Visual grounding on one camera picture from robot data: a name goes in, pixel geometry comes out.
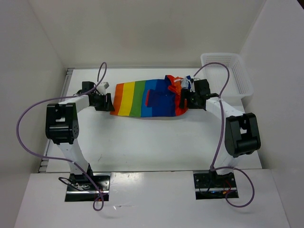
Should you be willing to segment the rainbow striped shorts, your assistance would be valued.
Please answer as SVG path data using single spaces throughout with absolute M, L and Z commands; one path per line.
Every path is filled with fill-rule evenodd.
M 116 85 L 111 115 L 136 118 L 176 117 L 181 96 L 182 77 L 166 75 Z

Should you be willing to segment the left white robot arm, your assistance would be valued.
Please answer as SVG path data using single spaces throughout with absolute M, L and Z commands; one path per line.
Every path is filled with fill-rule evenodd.
M 91 189 L 95 178 L 89 162 L 84 158 L 78 143 L 78 113 L 90 106 L 97 111 L 113 111 L 111 94 L 106 92 L 108 82 L 84 81 L 82 88 L 60 103 L 47 105 L 46 137 L 62 151 L 70 167 L 71 183 L 85 190 Z

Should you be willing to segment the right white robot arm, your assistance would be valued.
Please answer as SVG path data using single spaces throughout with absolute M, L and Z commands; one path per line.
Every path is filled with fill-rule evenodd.
M 256 115 L 242 112 L 220 94 L 211 93 L 206 79 L 180 79 L 180 108 L 203 109 L 221 121 L 219 143 L 209 168 L 209 183 L 218 187 L 225 175 L 237 166 L 242 155 L 260 149 L 261 140 Z

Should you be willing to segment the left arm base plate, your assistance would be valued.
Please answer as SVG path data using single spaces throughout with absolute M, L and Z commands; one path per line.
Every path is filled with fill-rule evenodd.
M 71 176 L 69 178 L 59 177 L 58 179 L 66 185 L 65 202 L 94 201 L 99 197 L 99 191 L 91 182 L 88 184 L 76 183 Z M 109 201 L 111 174 L 96 172 L 93 173 L 92 179 L 103 194 L 104 201 Z

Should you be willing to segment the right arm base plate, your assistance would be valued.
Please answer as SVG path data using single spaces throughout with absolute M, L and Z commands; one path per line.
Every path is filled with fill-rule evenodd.
M 209 171 L 193 173 L 196 200 L 238 198 L 237 185 L 233 173 L 219 175 Z

